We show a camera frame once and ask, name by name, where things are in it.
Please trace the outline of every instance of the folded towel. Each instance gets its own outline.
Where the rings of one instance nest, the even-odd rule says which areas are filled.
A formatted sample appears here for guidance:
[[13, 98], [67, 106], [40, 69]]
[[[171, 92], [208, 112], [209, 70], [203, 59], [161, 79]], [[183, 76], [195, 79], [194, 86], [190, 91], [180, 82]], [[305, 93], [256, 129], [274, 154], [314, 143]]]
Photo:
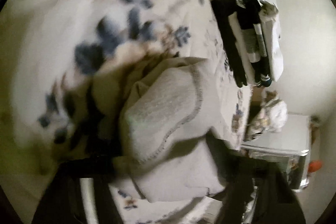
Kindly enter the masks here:
[[224, 189], [205, 134], [212, 130], [228, 145], [234, 142], [210, 71], [206, 59], [166, 59], [131, 89], [119, 119], [125, 156], [115, 162], [127, 163], [135, 188], [149, 202]]

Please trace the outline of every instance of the folded clothes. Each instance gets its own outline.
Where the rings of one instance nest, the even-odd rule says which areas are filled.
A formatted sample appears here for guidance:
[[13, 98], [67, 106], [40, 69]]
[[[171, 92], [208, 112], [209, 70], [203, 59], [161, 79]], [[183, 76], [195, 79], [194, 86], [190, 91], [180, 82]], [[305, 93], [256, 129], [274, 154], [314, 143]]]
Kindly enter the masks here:
[[255, 70], [255, 81], [262, 86], [270, 86], [269, 61], [261, 29], [258, 0], [239, 0], [237, 16], [243, 32], [250, 62]]
[[236, 11], [236, 0], [213, 0], [212, 10], [215, 14], [218, 28], [223, 40], [223, 47], [226, 51], [230, 68], [238, 87], [247, 85], [242, 60], [236, 47], [236, 38], [229, 24], [228, 16]]
[[[274, 5], [266, 2], [260, 1], [262, 4], [261, 10], [259, 12], [259, 17], [261, 21], [262, 34], [268, 54], [269, 59], [269, 68], [270, 68], [270, 77], [273, 81], [277, 81], [284, 69], [283, 56], [279, 46], [280, 39], [280, 23], [278, 17], [278, 9]], [[244, 12], [246, 9], [242, 7], [237, 7], [240, 12]], [[233, 34], [237, 39], [237, 48], [243, 67], [246, 74], [247, 82], [251, 85], [255, 85], [258, 81], [255, 79], [255, 66], [256, 63], [251, 63], [250, 58], [255, 57], [256, 55], [251, 56], [248, 51], [248, 45], [246, 44], [246, 36], [249, 32], [252, 33], [253, 43], [250, 41], [249, 47], [257, 46], [257, 38], [255, 35], [255, 29], [250, 24], [250, 28], [242, 30], [241, 24], [244, 25], [244, 21], [247, 17], [240, 14], [240, 20], [238, 20], [238, 12], [234, 12], [229, 17], [229, 23]]]
[[114, 159], [119, 176], [126, 172], [132, 180], [121, 179], [118, 188], [149, 202], [222, 191], [204, 137], [211, 129], [233, 143], [218, 102], [206, 59], [166, 59], [136, 82], [119, 119], [124, 156]]

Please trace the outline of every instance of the dresser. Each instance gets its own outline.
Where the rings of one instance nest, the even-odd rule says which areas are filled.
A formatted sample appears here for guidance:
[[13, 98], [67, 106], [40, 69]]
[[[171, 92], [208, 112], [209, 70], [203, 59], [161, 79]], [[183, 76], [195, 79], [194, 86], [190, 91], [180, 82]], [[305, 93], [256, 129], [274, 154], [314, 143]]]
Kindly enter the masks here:
[[280, 132], [264, 132], [255, 140], [244, 141], [241, 148], [250, 157], [277, 162], [289, 186], [301, 191], [308, 184], [310, 140], [309, 117], [289, 114]]

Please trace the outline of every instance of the bedding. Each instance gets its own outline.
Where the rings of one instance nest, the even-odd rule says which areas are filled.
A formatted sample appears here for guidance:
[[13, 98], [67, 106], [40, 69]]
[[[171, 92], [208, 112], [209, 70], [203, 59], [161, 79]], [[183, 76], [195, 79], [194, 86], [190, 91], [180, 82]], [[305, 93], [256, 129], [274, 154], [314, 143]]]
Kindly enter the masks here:
[[[113, 130], [108, 121], [117, 119], [119, 99], [127, 97], [124, 75], [144, 58], [168, 58], [178, 53], [182, 57], [209, 59], [221, 115], [231, 132], [230, 144], [240, 148], [251, 90], [235, 84], [210, 1], [7, 1], [0, 14], [4, 91], [0, 126], [2, 132], [7, 132], [0, 137], [0, 184], [24, 223], [30, 223], [34, 208], [55, 173], [55, 159], [86, 156], [85, 150], [94, 151], [99, 139], [111, 138], [106, 136]], [[69, 94], [74, 94], [75, 99], [69, 99]], [[92, 100], [94, 106], [88, 107]], [[95, 115], [90, 115], [94, 119], [88, 121], [89, 111]], [[74, 140], [78, 127], [82, 132]], [[98, 145], [88, 146], [83, 128], [97, 132], [89, 143], [97, 141]], [[70, 144], [75, 145], [71, 151]], [[14, 187], [22, 191], [13, 192]], [[118, 190], [113, 185], [111, 190], [117, 198]], [[23, 208], [28, 196], [31, 207]], [[145, 200], [134, 202], [146, 204], [146, 210], [151, 206]], [[190, 202], [178, 202], [176, 208]], [[130, 207], [121, 209], [129, 223], [150, 220], [145, 216], [135, 220], [127, 213], [139, 213], [134, 212], [137, 210], [131, 202], [127, 204], [120, 206]], [[163, 215], [174, 211], [166, 207], [166, 213], [160, 211], [164, 219]]]

